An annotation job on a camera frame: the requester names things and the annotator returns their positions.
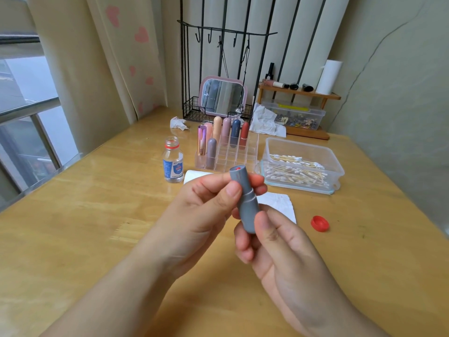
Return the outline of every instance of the blue and white label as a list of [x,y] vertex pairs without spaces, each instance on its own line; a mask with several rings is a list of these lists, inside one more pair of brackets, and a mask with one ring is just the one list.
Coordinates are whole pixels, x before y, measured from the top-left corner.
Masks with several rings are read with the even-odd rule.
[[178,178],[182,175],[182,159],[176,162],[163,160],[165,178]]

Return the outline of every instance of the bottle mouth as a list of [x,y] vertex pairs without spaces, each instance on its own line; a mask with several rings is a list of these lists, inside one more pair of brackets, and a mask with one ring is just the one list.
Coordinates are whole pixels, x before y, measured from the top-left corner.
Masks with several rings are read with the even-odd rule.
[[167,139],[165,140],[165,148],[170,150],[179,148],[178,137],[168,136]]

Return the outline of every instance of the hand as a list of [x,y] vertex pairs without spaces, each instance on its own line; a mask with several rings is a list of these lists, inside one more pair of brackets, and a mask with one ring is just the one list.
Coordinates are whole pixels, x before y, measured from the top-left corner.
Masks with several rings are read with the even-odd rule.
[[[264,177],[249,174],[256,195],[267,192]],[[153,258],[162,272],[178,278],[190,270],[209,248],[231,216],[242,187],[231,175],[211,174],[186,183],[136,251]]]
[[[256,235],[242,222],[235,227],[236,254],[252,265],[285,320],[306,336],[386,336],[351,304],[306,233],[270,206],[261,210]],[[233,216],[240,219],[237,209]]]

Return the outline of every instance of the right hand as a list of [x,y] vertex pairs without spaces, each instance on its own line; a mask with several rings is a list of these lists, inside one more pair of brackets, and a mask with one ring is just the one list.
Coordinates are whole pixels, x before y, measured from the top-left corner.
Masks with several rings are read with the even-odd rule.
[[[256,235],[242,222],[235,227],[236,254],[252,265],[285,320],[310,337],[386,336],[351,304],[306,233],[270,206],[260,207]],[[233,216],[240,219],[237,209]]]

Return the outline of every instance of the small wooden stand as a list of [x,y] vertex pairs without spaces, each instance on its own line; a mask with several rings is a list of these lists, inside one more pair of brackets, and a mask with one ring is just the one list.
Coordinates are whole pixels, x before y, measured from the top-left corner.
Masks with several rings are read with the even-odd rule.
[[[263,96],[264,90],[273,91],[273,92],[290,93],[290,94],[299,94],[301,96],[308,96],[308,97],[322,98],[320,107],[323,110],[324,110],[324,106],[326,105],[326,102],[328,99],[336,100],[336,101],[339,101],[341,99],[341,96],[339,96],[338,94],[335,94],[335,93],[319,94],[319,93],[316,93],[314,90],[312,92],[306,92],[306,91],[303,91],[302,89],[290,90],[289,88],[276,88],[274,86],[268,86],[268,85],[259,83],[259,96],[257,97],[258,104],[261,104],[261,102],[262,102],[262,96]],[[287,134],[289,134],[289,135],[319,138],[319,139],[325,139],[325,140],[329,139],[328,133],[326,131],[324,131],[322,127],[318,127],[317,130],[309,130],[309,129],[302,129],[302,128],[286,126],[286,130],[287,130]]]

